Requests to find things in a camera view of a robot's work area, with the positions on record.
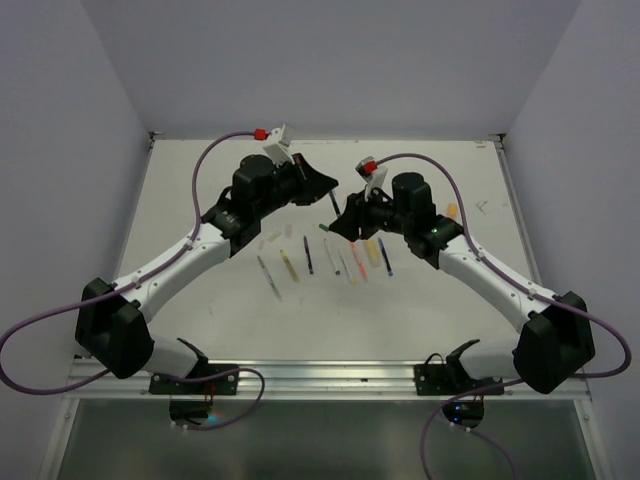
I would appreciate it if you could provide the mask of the orange thin highlighter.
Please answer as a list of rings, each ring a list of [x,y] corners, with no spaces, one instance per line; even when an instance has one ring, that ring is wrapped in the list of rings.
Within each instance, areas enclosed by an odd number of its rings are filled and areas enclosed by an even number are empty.
[[[357,268],[358,268],[358,270],[360,272],[360,275],[361,275],[363,281],[367,282],[368,281],[367,270],[366,270],[364,262],[363,262],[363,260],[361,258],[361,255],[359,254],[359,251],[357,249],[357,245],[356,245],[355,242],[350,242],[349,245],[350,245],[350,249],[351,249],[351,252],[353,254],[354,260],[356,262]]]

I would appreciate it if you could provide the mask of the yellow thick highlighter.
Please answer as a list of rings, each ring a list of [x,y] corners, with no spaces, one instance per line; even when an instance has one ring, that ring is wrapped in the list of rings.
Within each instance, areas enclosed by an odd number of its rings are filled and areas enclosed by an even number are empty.
[[[382,265],[382,259],[375,241],[373,239],[365,240],[364,247],[365,247],[370,265],[373,268],[380,267]]]

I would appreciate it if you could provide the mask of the blue green pen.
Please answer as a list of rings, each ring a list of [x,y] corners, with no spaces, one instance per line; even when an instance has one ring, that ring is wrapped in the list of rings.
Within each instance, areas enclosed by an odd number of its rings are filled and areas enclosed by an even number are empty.
[[[393,269],[389,260],[389,256],[382,238],[378,238],[378,244],[379,244],[380,252],[382,254],[384,265],[387,271],[387,275],[389,277],[392,277],[394,275],[394,272],[393,272]]]

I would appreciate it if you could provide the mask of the purple gel pen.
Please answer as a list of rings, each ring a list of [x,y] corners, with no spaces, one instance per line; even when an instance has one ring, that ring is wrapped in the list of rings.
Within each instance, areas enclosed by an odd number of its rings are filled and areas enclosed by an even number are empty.
[[[304,251],[306,256],[308,272],[310,275],[314,275],[314,266],[313,266],[313,261],[311,257],[310,244],[309,244],[308,237],[306,235],[303,235],[303,246],[304,246]]]

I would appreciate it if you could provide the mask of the yellow thin highlighter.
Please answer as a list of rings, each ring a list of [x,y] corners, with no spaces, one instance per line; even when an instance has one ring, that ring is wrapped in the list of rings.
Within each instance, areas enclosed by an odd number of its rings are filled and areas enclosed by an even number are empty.
[[[282,260],[284,262],[284,265],[285,265],[289,275],[291,276],[291,279],[295,283],[299,283],[300,282],[299,276],[298,276],[293,264],[291,263],[291,260],[290,260],[289,256],[287,255],[287,253],[283,249],[281,249],[280,250],[280,255],[281,255],[281,258],[282,258]]]

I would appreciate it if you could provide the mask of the green clear pen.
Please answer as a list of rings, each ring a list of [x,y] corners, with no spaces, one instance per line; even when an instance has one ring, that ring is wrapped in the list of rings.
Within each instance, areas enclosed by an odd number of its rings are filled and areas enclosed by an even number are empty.
[[[260,266],[260,269],[263,272],[263,274],[264,274],[264,276],[265,276],[265,278],[266,278],[266,280],[267,280],[267,282],[269,284],[269,287],[271,288],[273,294],[275,295],[275,297],[276,297],[276,299],[278,301],[282,302],[281,293],[279,292],[279,290],[278,290],[278,288],[277,288],[277,286],[276,286],[276,284],[275,284],[275,282],[274,282],[274,280],[273,280],[273,278],[272,278],[272,276],[271,276],[271,274],[270,274],[270,272],[269,272],[264,260],[259,255],[256,255],[256,258],[257,258],[258,264]]]

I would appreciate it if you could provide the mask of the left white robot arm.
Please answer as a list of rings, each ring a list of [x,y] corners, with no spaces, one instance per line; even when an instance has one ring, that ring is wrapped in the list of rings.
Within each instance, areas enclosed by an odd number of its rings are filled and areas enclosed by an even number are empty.
[[[257,237],[262,219],[288,204],[312,205],[337,185],[300,154],[280,166],[265,155],[245,157],[192,233],[131,274],[84,287],[76,342],[119,379],[146,371],[172,378],[185,392],[201,390],[208,379],[204,354],[183,339],[153,337],[149,323],[176,294]]]

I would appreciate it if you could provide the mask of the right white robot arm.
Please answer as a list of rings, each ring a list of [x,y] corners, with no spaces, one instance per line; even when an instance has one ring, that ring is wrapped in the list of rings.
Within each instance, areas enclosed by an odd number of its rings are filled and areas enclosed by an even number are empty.
[[[539,285],[531,283],[521,292],[494,274],[483,263],[488,254],[471,248],[462,225],[437,213],[431,188],[418,173],[395,176],[390,194],[373,188],[349,195],[329,229],[349,241],[368,239],[378,231],[401,235],[417,258],[464,283],[513,327],[515,340],[472,339],[443,363],[427,368],[428,381],[440,381],[453,393],[500,378],[520,378],[548,394],[595,355],[584,300],[567,292],[544,302],[547,292]]]

